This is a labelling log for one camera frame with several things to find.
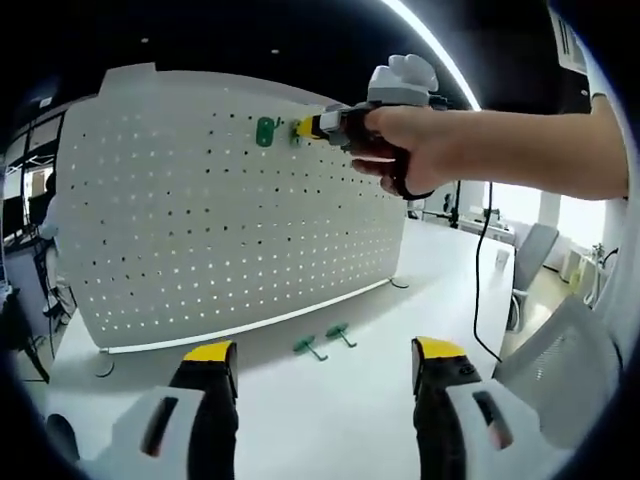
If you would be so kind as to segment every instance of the human hand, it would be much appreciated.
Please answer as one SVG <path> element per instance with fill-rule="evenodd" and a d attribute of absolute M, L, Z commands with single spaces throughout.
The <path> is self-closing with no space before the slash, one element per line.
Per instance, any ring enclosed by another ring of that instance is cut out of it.
<path fill-rule="evenodd" d="M 454 156 L 451 121 L 447 112 L 422 107 L 380 107 L 365 117 L 365 127 L 379 133 L 387 142 L 409 152 L 409 168 L 405 179 L 407 190 L 421 195 L 435 190 L 454 178 L 448 172 Z M 352 162 L 353 168 L 380 178 L 380 186 L 398 195 L 391 177 L 393 162 L 363 160 Z"/>

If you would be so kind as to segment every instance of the monitor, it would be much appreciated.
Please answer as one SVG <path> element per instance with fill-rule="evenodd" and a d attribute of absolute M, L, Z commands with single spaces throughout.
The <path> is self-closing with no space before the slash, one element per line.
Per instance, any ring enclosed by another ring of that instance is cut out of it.
<path fill-rule="evenodd" d="M 6 198 L 2 204 L 2 234 L 6 238 L 24 228 L 22 197 Z"/>
<path fill-rule="evenodd" d="M 47 208 L 51 198 L 51 195 L 45 193 L 29 199 L 29 223 L 31 225 L 42 225 L 47 216 Z"/>

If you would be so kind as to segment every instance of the desk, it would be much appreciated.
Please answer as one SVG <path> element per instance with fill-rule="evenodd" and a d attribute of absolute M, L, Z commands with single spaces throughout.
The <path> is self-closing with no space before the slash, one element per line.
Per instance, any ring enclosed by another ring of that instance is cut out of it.
<path fill-rule="evenodd" d="M 405 222 L 398 277 L 390 284 L 302 317 L 234 336 L 238 343 L 240 429 L 238 478 L 286 480 L 418 478 L 413 428 L 411 339 L 428 335 L 462 345 L 484 378 L 494 360 L 473 338 L 474 257 L 478 237 Z M 511 250 L 502 271 L 498 250 Z M 478 333 L 499 352 L 509 313 L 513 249 L 485 239 L 480 262 Z M 291 351 L 300 337 L 318 339 L 349 322 L 354 349 L 320 342 L 320 363 Z M 97 354 L 78 311 L 51 369 L 46 413 L 64 415 L 80 455 L 94 457 L 111 440 L 111 425 L 147 389 L 167 384 L 194 346 L 114 356 L 104 379 L 89 364 Z"/>
<path fill-rule="evenodd" d="M 475 233 L 476 235 L 480 235 L 484 228 L 484 223 L 470 220 L 468 218 L 461 218 L 458 223 L 460 224 L 460 230 Z M 486 238 L 492 238 L 509 245 L 516 244 L 516 231 L 509 225 L 506 225 L 504 228 L 489 225 L 485 236 Z"/>

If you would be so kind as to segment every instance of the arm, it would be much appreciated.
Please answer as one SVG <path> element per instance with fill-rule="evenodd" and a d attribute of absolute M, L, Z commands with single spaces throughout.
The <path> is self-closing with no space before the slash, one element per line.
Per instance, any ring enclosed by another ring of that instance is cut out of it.
<path fill-rule="evenodd" d="M 448 175 L 593 200 L 628 194 L 624 143 L 604 96 L 594 98 L 591 115 L 452 113 L 457 154 L 440 165 Z"/>
<path fill-rule="evenodd" d="M 525 115 L 380 108 L 370 130 L 411 152 L 407 188 L 418 194 L 453 180 L 525 185 L 585 199 L 627 195 L 622 135 L 603 96 L 591 115 Z M 356 160 L 354 168 L 382 177 L 392 191 L 390 165 Z"/>

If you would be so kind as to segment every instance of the floor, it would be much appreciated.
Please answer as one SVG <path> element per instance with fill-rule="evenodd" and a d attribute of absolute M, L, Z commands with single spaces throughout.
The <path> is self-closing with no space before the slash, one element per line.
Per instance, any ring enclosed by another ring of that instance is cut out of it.
<path fill-rule="evenodd" d="M 569 295 L 570 290 L 569 285 L 564 283 L 556 272 L 543 268 L 533 281 L 529 292 L 524 310 L 525 326 L 519 333 L 507 332 L 500 354 L 502 358 L 511 355 L 526 342 Z M 54 352 L 60 345 L 65 328 L 61 325 L 53 336 Z M 48 338 L 40 340 L 38 356 L 44 368 L 51 371 L 53 357 Z M 19 378 L 24 380 L 24 386 L 31 395 L 35 407 L 40 412 L 44 411 L 46 384 L 38 381 L 40 377 L 24 352 L 16 355 L 16 368 Z"/>
<path fill-rule="evenodd" d="M 570 293 L 569 285 L 557 272 L 542 268 L 529 288 L 523 312 L 524 327 L 518 333 L 507 332 L 500 357 L 508 357 L 531 338 Z"/>
<path fill-rule="evenodd" d="M 56 332 L 53 334 L 52 343 L 54 353 L 60 346 L 60 342 L 62 341 L 62 336 L 64 335 L 65 329 L 66 326 L 60 324 Z M 47 372 L 51 372 L 53 356 L 51 355 L 51 344 L 49 342 L 49 338 L 41 338 L 37 340 L 36 343 L 38 345 L 38 357 L 40 358 L 40 362 Z M 38 372 L 35 368 L 33 368 L 31 361 L 24 352 L 16 353 L 15 365 L 16 375 L 18 376 L 18 378 L 23 380 L 23 385 L 31 396 L 31 400 L 33 401 L 34 406 L 38 409 L 39 412 L 43 412 L 45 406 L 45 390 L 47 384 L 41 381 Z"/>

